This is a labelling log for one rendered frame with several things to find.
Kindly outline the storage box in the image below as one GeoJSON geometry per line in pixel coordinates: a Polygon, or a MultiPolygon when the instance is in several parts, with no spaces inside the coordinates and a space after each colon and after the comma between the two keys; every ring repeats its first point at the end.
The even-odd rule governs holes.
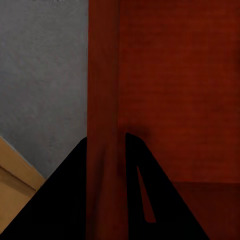
{"type": "Polygon", "coordinates": [[[240,0],[88,0],[85,240],[129,240],[127,133],[209,240],[240,240],[240,0]]]}

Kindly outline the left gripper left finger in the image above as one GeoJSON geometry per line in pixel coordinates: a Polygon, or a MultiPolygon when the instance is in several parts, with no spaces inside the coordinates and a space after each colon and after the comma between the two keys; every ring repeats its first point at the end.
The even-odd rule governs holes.
{"type": "Polygon", "coordinates": [[[87,137],[42,185],[0,240],[86,240],[87,137]]]}

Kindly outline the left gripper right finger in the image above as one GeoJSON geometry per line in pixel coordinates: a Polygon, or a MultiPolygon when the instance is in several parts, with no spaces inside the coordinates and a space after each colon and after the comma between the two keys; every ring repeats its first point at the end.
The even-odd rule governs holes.
{"type": "Polygon", "coordinates": [[[129,240],[210,240],[145,142],[125,135],[129,240]],[[145,220],[139,168],[156,223],[145,220]]]}

